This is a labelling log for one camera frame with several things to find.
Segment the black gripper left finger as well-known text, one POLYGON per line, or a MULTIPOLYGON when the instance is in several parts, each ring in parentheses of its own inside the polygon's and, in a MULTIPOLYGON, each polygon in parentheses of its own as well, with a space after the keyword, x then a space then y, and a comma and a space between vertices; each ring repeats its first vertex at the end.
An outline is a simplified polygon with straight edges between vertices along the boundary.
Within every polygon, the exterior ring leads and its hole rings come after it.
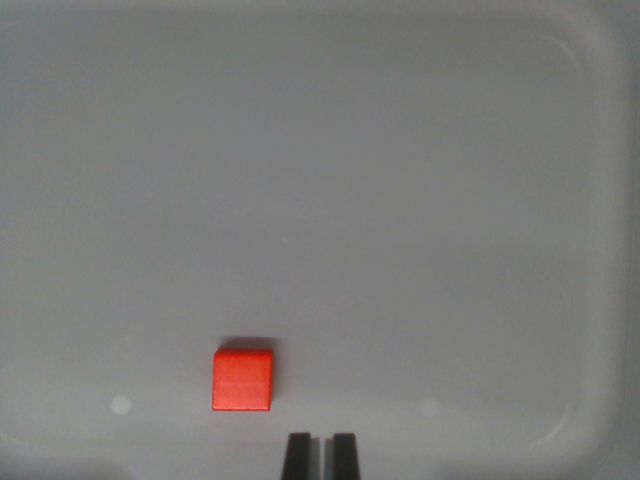
POLYGON ((291 433, 284 456, 282 480, 318 480, 320 472, 319 439, 309 432, 291 433))

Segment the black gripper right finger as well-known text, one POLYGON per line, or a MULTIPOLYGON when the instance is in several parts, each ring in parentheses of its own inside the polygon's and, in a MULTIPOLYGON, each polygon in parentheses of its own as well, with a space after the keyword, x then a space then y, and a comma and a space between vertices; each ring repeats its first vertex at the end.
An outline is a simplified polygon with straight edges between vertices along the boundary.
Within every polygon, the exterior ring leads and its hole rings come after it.
POLYGON ((354 433, 336 433, 325 441, 324 478, 360 480, 357 439, 354 433))

